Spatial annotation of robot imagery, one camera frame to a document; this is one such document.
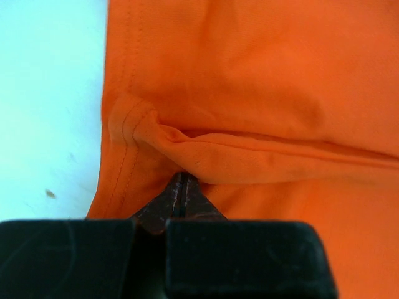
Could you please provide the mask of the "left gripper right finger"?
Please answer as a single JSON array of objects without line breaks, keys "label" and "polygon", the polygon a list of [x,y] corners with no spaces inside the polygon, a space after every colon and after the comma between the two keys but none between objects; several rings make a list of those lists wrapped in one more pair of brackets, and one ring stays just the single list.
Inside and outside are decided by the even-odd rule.
[{"label": "left gripper right finger", "polygon": [[232,221],[177,174],[165,225],[169,298],[337,298],[324,245],[301,221]]}]

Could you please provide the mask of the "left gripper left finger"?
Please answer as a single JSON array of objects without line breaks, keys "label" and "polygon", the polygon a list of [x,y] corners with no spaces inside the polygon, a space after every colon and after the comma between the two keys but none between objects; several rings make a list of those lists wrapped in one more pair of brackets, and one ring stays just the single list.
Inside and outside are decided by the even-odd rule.
[{"label": "left gripper left finger", "polygon": [[183,186],[128,219],[1,223],[2,298],[165,298],[165,224]]}]

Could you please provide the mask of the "orange t-shirt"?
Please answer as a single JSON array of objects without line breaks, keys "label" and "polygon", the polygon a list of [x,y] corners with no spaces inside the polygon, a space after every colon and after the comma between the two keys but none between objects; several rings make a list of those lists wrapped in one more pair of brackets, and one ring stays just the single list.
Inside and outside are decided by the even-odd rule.
[{"label": "orange t-shirt", "polygon": [[398,2],[110,1],[99,183],[172,175],[233,219],[310,223],[341,298],[398,297]]}]

